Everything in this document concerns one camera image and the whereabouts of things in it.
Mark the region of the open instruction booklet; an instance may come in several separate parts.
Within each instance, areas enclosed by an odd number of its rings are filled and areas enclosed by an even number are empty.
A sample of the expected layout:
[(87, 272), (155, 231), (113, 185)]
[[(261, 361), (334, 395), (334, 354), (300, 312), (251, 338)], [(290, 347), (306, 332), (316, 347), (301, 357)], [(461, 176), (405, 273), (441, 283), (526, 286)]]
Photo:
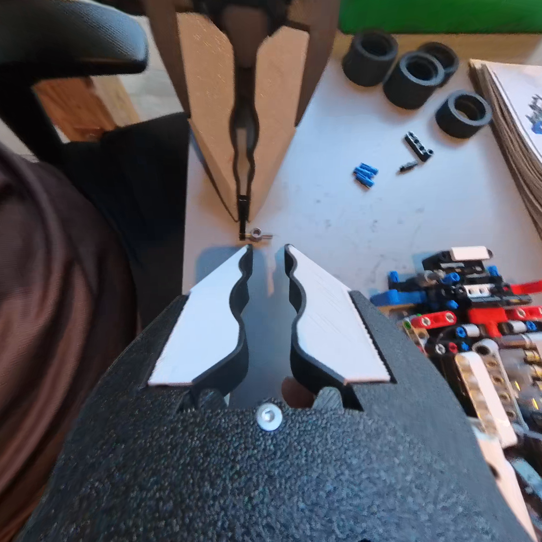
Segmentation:
[(473, 87), (491, 105), (491, 130), (541, 236), (541, 66), (470, 59)]

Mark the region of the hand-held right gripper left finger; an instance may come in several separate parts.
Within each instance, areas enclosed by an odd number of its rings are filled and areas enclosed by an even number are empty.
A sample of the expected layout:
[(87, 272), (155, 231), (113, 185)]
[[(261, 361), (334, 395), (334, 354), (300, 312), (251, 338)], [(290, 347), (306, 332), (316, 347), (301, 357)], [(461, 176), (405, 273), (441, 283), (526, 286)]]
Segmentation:
[(205, 389), (228, 396), (249, 366), (242, 312), (249, 300), (253, 248), (245, 245), (190, 289), (148, 378), (151, 388)]

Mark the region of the grey desk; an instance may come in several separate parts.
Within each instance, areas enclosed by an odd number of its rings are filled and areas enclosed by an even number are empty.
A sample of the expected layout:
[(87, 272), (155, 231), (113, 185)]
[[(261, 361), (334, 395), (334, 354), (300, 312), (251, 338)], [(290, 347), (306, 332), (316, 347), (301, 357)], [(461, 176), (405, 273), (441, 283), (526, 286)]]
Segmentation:
[[(514, 283), (541, 279), (541, 240), (491, 129), (468, 140), (448, 138), (434, 114), (450, 92), (471, 90), (470, 58), (539, 64), (540, 38), (397, 38), (400, 52), (425, 41), (448, 42), (461, 58), (457, 73), (414, 112), (392, 106), (381, 87), (363, 89), (344, 77), (349, 37), (338, 35), (332, 57), (307, 107), (254, 227), (273, 234), (254, 248), (249, 303), (242, 318), (249, 369), (232, 393), (233, 409), (281, 399), (290, 375), (295, 310), (288, 300), (283, 247), (291, 243), (366, 297), (387, 288), (387, 274), (414, 274), (424, 257), (459, 246), (486, 246)], [(421, 162), (404, 141), (413, 132), (434, 156)], [(398, 174), (399, 167), (419, 166)], [(354, 169), (379, 170), (374, 186)]]

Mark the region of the wooden cabinet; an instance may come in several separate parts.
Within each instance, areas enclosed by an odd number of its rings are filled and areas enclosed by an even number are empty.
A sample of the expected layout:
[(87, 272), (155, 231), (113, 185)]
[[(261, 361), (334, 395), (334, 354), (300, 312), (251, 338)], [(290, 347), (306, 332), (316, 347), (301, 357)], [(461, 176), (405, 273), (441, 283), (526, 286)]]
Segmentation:
[(140, 122), (119, 76), (44, 80), (33, 90), (68, 141), (98, 141), (105, 132)]

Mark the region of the green plastic bin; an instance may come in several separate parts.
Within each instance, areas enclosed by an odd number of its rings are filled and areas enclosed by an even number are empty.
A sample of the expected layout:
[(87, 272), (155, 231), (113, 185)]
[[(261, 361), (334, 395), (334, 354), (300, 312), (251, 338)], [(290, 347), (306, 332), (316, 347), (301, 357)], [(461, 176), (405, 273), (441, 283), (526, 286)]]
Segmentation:
[(541, 33), (541, 1), (341, 1), (338, 28), (392, 34)]

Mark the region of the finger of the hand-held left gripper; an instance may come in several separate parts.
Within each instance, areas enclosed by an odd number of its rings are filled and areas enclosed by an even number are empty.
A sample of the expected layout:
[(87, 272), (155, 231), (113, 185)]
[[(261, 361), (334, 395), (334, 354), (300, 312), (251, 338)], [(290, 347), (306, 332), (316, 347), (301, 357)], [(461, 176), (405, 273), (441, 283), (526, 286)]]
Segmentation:
[(295, 135), (308, 40), (308, 32), (282, 26), (257, 51), (254, 105), (259, 133), (253, 153), (250, 222), (265, 203)]
[(234, 52), (227, 35), (195, 12), (177, 14), (190, 125), (215, 189), (239, 220), (230, 120), (235, 103)]

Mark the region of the brick model race car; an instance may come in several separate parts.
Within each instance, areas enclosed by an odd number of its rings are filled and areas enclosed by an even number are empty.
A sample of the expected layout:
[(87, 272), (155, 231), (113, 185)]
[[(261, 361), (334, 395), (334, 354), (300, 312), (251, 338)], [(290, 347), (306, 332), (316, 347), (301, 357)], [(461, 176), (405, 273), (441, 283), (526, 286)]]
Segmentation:
[(541, 541), (541, 280), (511, 283), (484, 246), (388, 274), (370, 301), (439, 370), (470, 419), (499, 490)]

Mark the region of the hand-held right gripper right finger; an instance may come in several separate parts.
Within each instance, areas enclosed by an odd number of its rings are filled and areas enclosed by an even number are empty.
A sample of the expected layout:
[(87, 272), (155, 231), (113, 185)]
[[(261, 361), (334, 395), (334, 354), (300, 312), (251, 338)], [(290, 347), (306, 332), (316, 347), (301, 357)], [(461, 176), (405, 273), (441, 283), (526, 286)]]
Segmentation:
[(290, 367), (313, 394), (388, 384), (391, 375), (351, 296), (351, 288), (292, 244), (285, 245), (289, 302), (295, 309)]

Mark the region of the black rubber tyre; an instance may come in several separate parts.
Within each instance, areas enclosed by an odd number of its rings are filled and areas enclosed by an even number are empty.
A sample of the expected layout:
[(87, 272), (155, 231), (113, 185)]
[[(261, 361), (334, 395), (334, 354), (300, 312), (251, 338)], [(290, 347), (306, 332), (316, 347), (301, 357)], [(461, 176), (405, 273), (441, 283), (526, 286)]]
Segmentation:
[(460, 63), (459, 58), (449, 46), (440, 42), (427, 42), (420, 45), (417, 50), (436, 58), (442, 66), (444, 79), (439, 85), (439, 88), (446, 85), (450, 78), (457, 72)]
[(443, 83), (444, 76), (444, 69), (434, 56), (410, 51), (397, 61), (383, 83), (383, 92), (393, 105), (417, 110)]
[(364, 30), (354, 35), (342, 59), (342, 70), (354, 84), (373, 87), (381, 84), (398, 53), (396, 39), (380, 30)]
[(491, 105), (473, 91), (452, 92), (435, 113), (438, 127), (457, 139), (470, 139), (492, 120)]

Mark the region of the person's black trousers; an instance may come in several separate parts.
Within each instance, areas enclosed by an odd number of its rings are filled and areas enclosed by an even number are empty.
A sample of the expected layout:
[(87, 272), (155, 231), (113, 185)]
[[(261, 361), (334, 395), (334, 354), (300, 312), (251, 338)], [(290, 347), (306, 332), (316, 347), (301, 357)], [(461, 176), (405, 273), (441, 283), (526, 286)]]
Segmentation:
[(121, 238), (143, 328), (182, 293), (189, 144), (184, 112), (64, 144), (65, 174)]

